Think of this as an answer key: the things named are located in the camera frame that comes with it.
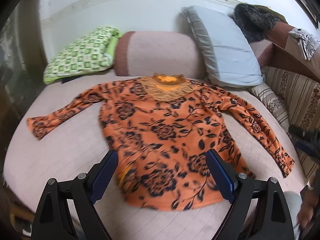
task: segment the metal screw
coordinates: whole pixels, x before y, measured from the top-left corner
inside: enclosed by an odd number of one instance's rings
[[[245,173],[243,173],[243,172],[240,172],[240,173],[238,174],[238,176],[239,176],[239,178],[241,178],[241,179],[246,179],[246,178],[247,178],[247,174],[245,174]]]
[[[80,173],[78,179],[84,179],[87,175],[85,173]]]
[[[271,177],[270,180],[271,180],[272,183],[277,183],[278,182],[278,180],[275,177]]]
[[[49,179],[49,180],[48,180],[48,184],[49,184],[49,185],[52,185],[53,183],[55,183],[55,181],[56,181],[55,179]]]

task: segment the sofa cushion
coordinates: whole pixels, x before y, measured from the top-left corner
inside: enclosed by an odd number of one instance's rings
[[[255,87],[248,88],[249,92],[264,104],[268,111],[277,120],[282,129],[286,132],[290,139],[292,135],[289,132],[290,120],[287,105],[284,100],[278,97],[271,88],[262,83]]]
[[[50,84],[64,77],[103,71],[111,67],[119,30],[101,27],[76,39],[46,66],[43,81]]]
[[[183,74],[203,79],[203,58],[194,41],[177,32],[128,32],[120,38],[115,56],[119,76]]]
[[[212,84],[246,87],[263,82],[259,63],[246,38],[226,14],[200,6],[183,8]]]
[[[265,67],[266,84],[287,104],[290,123],[304,130],[320,128],[320,83],[283,69]],[[309,178],[319,165],[302,151],[297,151],[303,170]]]

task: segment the green patterned pillow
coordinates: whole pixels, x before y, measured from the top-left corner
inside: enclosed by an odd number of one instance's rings
[[[111,67],[119,30],[97,28],[66,46],[44,70],[44,83],[82,74],[94,73]]]

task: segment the blue gripper pad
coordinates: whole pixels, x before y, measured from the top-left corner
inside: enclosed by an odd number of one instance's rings
[[[205,159],[207,162],[208,169],[211,175],[213,176],[213,179],[216,182],[222,197],[228,200],[230,203],[233,203],[236,199],[236,196],[234,194],[235,184],[231,181],[231,179],[223,169],[223,164],[220,163],[224,163],[224,161],[221,159],[220,156],[218,160],[217,157],[215,157],[212,153],[212,150],[206,152]]]
[[[115,170],[118,166],[118,161],[118,154],[116,151],[113,151],[98,175],[95,177],[91,186],[91,194],[89,197],[92,204],[95,204],[97,200],[102,199],[112,175],[115,173]]]

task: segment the person's hand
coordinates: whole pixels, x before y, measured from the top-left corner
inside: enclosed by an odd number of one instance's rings
[[[298,222],[301,229],[304,229],[311,221],[313,209],[317,206],[318,201],[319,198],[311,190],[306,190],[301,209],[298,213]]]

